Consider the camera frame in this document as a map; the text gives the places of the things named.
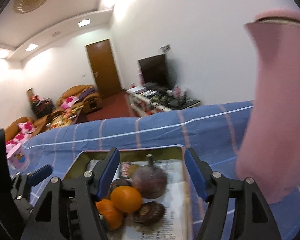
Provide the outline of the orange fruit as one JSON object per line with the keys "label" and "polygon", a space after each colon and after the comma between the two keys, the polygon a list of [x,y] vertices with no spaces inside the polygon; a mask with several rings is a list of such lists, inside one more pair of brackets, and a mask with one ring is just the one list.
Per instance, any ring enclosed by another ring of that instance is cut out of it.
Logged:
{"label": "orange fruit", "polygon": [[122,212],[134,213],[143,204],[141,193],[131,186],[119,186],[110,194],[114,206]]}
{"label": "orange fruit", "polygon": [[122,225],[123,214],[118,210],[109,199],[103,199],[96,202],[98,213],[103,216],[110,231],[118,229]]}

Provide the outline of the large purple mangosteen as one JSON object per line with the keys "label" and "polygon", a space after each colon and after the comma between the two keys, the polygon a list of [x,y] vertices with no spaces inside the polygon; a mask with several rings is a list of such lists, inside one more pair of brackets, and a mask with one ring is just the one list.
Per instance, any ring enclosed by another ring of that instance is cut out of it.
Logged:
{"label": "large purple mangosteen", "polygon": [[147,165],[138,167],[132,174],[132,186],[143,198],[157,199],[161,197],[167,186],[167,174],[154,165],[153,155],[147,154]]}

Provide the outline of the pink cartoon cup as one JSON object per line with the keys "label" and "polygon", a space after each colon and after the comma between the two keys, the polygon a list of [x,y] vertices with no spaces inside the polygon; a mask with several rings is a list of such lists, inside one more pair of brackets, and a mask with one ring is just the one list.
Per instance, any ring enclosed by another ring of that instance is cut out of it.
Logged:
{"label": "pink cartoon cup", "polygon": [[24,172],[29,164],[29,155],[24,151],[22,144],[16,144],[7,154],[7,163],[9,167],[17,172]]}

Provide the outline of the pink metal tin tray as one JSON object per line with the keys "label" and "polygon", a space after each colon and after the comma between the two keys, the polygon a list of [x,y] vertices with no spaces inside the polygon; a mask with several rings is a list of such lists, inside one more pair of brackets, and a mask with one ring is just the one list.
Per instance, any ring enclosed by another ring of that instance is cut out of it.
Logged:
{"label": "pink metal tin tray", "polygon": [[192,225],[191,225],[191,203],[190,203],[190,186],[189,186],[189,175],[186,171],[184,164],[184,147],[179,146],[167,146],[162,148],[142,148],[136,150],[122,150],[120,152],[120,164],[115,172],[114,177],[120,178],[121,176],[127,175],[127,168],[131,164],[138,164],[140,166],[147,163],[147,154],[153,155],[154,162],[160,160],[171,160],[177,159],[183,163],[183,176],[186,181],[185,193],[186,193],[186,204],[187,204],[187,239],[192,239]]}

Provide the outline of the brown leather sofa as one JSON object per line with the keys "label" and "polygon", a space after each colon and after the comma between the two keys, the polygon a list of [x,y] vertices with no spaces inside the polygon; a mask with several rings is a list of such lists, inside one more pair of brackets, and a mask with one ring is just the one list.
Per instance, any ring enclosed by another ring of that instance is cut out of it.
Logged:
{"label": "brown leather sofa", "polygon": [[32,117],[23,116],[5,129],[5,141],[14,139],[17,135],[28,133],[31,137],[46,131],[47,124],[51,121],[51,115],[45,115],[40,119],[34,120]]}

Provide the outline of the small dark mangosteen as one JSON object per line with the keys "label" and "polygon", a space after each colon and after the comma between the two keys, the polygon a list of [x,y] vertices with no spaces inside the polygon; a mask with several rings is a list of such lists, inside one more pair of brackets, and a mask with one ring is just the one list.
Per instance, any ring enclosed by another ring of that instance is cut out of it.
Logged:
{"label": "small dark mangosteen", "polygon": [[120,178],[119,179],[115,179],[112,182],[112,184],[111,184],[111,186],[109,188],[109,191],[113,192],[117,187],[121,187],[121,186],[131,186],[131,183],[128,180],[126,180],[126,179],[120,179]]}

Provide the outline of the coffee table with snacks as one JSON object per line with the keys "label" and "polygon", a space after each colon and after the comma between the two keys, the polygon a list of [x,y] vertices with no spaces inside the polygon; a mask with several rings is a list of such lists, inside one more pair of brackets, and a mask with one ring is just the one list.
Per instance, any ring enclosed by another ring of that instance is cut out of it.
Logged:
{"label": "coffee table with snacks", "polygon": [[83,112],[83,106],[79,106],[76,108],[54,111],[51,115],[51,121],[46,126],[47,129],[62,128],[85,122],[85,120],[86,117]]}

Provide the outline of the black cluttered shelf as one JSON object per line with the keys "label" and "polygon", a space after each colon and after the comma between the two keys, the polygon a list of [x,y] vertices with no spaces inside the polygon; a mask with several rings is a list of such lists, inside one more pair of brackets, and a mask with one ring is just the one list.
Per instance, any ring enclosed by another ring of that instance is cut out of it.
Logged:
{"label": "black cluttered shelf", "polygon": [[41,119],[46,115],[51,114],[56,108],[50,98],[40,99],[38,95],[31,98],[31,109],[37,119]]}

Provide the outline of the pink electric kettle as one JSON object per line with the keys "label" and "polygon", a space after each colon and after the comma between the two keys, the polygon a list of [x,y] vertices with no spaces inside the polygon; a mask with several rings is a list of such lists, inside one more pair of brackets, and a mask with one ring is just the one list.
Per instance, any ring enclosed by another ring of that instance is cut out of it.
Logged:
{"label": "pink electric kettle", "polygon": [[258,55],[253,110],[236,161],[268,203],[300,184],[300,13],[271,9],[245,25]]}

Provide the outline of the left brown longan fruit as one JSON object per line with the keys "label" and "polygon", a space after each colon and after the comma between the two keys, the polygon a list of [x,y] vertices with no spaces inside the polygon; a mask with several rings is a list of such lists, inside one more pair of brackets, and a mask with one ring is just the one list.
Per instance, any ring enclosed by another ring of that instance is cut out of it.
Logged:
{"label": "left brown longan fruit", "polygon": [[138,164],[132,164],[127,168],[128,177],[131,178],[133,173],[139,168]]}

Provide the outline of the dark halved mangosteen shell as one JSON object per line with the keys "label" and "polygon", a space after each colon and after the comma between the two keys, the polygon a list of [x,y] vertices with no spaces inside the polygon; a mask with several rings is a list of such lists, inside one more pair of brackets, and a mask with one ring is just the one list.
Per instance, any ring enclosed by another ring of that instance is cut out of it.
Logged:
{"label": "dark halved mangosteen shell", "polygon": [[147,202],[133,213],[135,223],[149,226],[157,223],[165,214],[165,207],[159,202]]}

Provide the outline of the blue plaid tablecloth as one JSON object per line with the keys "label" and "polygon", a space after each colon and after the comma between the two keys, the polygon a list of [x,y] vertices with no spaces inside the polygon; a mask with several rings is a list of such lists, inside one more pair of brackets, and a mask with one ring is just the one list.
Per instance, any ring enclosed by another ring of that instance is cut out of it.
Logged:
{"label": "blue plaid tablecloth", "polygon": [[[186,146],[189,140],[200,159],[213,168],[234,176],[236,154],[228,122],[232,124],[239,148],[252,103],[237,102],[159,113],[141,119],[115,118],[55,128],[25,143],[30,154],[29,171],[54,164],[53,175],[65,175],[84,150],[159,148]],[[281,202],[272,204],[282,239],[293,239],[300,230],[300,186]]]}

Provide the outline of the white tv stand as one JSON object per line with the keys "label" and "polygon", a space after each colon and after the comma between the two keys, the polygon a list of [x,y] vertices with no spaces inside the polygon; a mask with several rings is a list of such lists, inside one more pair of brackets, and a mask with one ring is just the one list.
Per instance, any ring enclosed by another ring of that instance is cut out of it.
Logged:
{"label": "white tv stand", "polygon": [[175,86],[173,89],[143,86],[132,86],[127,91],[131,109],[139,117],[155,113],[170,112],[193,108],[201,105],[201,101],[187,96],[187,92]]}

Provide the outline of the brown wooden door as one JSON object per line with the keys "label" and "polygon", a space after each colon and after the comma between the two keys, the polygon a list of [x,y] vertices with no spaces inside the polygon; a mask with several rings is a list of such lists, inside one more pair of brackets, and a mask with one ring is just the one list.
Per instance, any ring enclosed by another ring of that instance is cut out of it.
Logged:
{"label": "brown wooden door", "polygon": [[98,91],[103,99],[122,91],[115,61],[110,46],[110,40],[99,41],[86,46],[91,70]]}

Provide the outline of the black television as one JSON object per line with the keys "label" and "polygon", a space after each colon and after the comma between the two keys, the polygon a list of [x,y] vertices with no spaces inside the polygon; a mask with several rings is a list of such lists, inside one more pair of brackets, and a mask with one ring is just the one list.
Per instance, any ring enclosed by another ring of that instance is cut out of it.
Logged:
{"label": "black television", "polygon": [[154,83],[170,88],[165,54],[155,55],[138,61],[144,83]]}

